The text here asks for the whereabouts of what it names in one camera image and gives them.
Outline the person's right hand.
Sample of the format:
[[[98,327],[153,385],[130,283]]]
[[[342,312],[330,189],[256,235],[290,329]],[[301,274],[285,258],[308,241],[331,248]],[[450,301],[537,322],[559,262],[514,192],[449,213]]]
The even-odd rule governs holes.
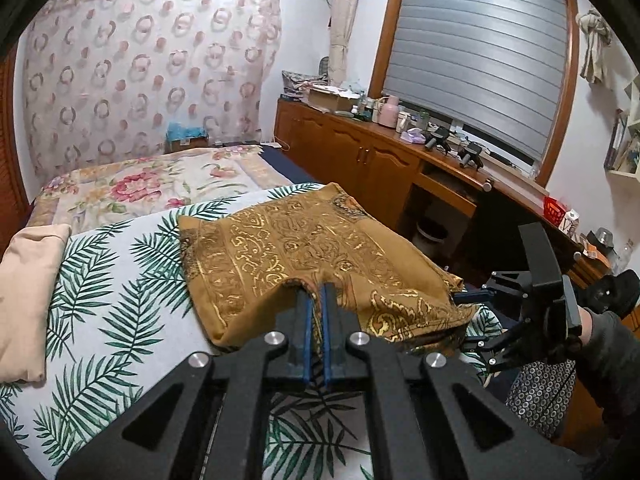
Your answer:
[[[585,347],[585,346],[588,346],[592,338],[594,320],[596,319],[597,315],[595,315],[590,310],[585,309],[583,307],[578,308],[578,313],[580,318],[580,324],[582,324],[582,333],[580,334],[580,341],[582,342],[582,345]]]

